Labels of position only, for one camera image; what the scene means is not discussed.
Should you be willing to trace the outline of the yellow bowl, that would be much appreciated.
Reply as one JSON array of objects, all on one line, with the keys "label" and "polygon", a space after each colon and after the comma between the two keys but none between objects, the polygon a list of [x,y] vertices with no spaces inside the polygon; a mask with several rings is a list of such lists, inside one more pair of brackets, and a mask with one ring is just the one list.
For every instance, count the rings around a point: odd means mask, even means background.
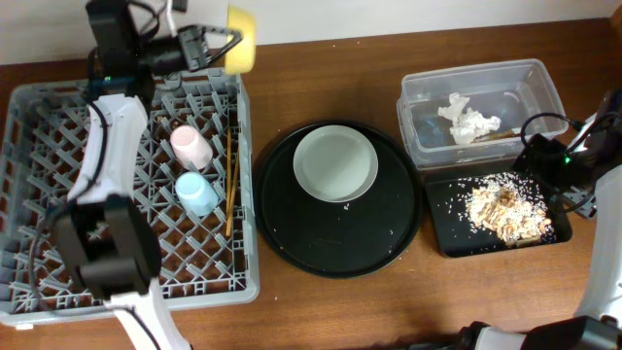
[{"label": "yellow bowl", "polygon": [[249,73],[256,60],[257,21],[246,10],[230,6],[227,13],[227,28],[237,33],[237,36],[230,37],[236,44],[225,54],[225,72],[227,75]]}]

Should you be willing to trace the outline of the gold foil wrapper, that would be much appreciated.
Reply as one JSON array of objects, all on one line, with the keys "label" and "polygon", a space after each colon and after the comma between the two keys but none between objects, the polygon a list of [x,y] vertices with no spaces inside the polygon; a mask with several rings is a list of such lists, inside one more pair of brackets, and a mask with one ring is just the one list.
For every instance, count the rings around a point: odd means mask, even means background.
[{"label": "gold foil wrapper", "polygon": [[488,142],[494,140],[501,140],[506,138],[513,138],[520,134],[520,128],[512,128],[504,132],[490,133],[487,135],[483,135],[481,137],[475,138],[474,141],[476,143]]}]

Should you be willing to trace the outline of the food scraps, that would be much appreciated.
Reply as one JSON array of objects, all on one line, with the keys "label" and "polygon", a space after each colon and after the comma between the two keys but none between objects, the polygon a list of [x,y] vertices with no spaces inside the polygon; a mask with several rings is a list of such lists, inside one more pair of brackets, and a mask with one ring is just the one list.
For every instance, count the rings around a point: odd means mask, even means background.
[{"label": "food scraps", "polygon": [[448,186],[453,191],[437,205],[458,223],[451,230],[466,241],[491,239],[507,248],[537,244],[554,236],[553,220],[539,185],[513,172],[465,177]]}]

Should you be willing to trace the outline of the white napkin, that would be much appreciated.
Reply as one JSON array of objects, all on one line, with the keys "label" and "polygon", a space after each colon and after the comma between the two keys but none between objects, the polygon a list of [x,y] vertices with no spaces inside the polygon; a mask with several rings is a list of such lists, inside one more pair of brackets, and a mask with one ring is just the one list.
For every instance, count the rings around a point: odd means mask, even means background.
[{"label": "white napkin", "polygon": [[499,117],[486,118],[479,111],[468,107],[469,97],[453,92],[448,96],[448,100],[449,105],[439,107],[437,114],[451,122],[449,132],[457,145],[471,144],[476,138],[500,128]]}]

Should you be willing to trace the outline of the pink cup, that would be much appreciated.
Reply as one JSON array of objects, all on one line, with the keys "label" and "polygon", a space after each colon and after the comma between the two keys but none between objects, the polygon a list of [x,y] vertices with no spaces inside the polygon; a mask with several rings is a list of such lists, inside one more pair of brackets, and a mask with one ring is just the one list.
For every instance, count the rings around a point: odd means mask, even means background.
[{"label": "pink cup", "polygon": [[177,161],[187,170],[193,165],[197,170],[205,168],[213,158],[213,149],[200,132],[190,126],[176,127],[170,136]]}]

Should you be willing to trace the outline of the blue cup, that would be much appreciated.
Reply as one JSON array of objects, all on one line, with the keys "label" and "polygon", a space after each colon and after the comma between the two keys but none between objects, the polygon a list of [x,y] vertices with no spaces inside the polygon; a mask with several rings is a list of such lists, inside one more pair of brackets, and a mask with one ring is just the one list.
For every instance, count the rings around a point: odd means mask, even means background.
[{"label": "blue cup", "polygon": [[175,183],[175,192],[186,212],[197,217],[209,215],[220,198],[211,184],[197,172],[186,172]]}]

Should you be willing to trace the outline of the grey plate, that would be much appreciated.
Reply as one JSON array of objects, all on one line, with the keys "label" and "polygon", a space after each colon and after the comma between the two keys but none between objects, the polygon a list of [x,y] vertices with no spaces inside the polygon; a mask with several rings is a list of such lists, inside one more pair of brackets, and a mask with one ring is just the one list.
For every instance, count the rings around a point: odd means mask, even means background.
[{"label": "grey plate", "polygon": [[365,194],[379,172],[370,139],[351,126],[329,124],[302,137],[294,150],[294,177],[312,197],[329,203]]}]

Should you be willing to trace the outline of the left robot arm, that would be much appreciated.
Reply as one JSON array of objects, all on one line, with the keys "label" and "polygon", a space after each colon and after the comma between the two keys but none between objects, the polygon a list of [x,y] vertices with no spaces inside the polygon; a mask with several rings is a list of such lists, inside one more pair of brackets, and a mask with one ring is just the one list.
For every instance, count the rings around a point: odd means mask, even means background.
[{"label": "left robot arm", "polygon": [[89,1],[96,46],[88,55],[90,119],[76,183],[44,221],[72,280],[101,299],[137,349],[188,349],[159,286],[160,245],[133,201],[137,154],[146,130],[156,76],[196,72],[218,60],[228,75],[253,69],[257,21],[231,6],[225,26],[177,27],[164,6],[170,34],[138,31],[126,0]]}]

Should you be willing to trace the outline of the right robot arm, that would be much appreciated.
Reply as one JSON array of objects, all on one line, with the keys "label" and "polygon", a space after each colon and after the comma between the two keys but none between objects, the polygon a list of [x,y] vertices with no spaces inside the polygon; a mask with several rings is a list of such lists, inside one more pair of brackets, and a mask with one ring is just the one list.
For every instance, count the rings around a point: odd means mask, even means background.
[{"label": "right robot arm", "polygon": [[598,210],[588,285],[574,316],[526,333],[504,332],[474,322],[449,343],[451,349],[618,349],[621,346],[621,91],[608,92],[598,112],[574,122],[569,144],[536,134],[524,138],[514,161],[460,165],[424,177],[429,201],[448,198],[449,185],[488,170],[515,170],[553,194],[552,206],[572,187],[593,193]]}]

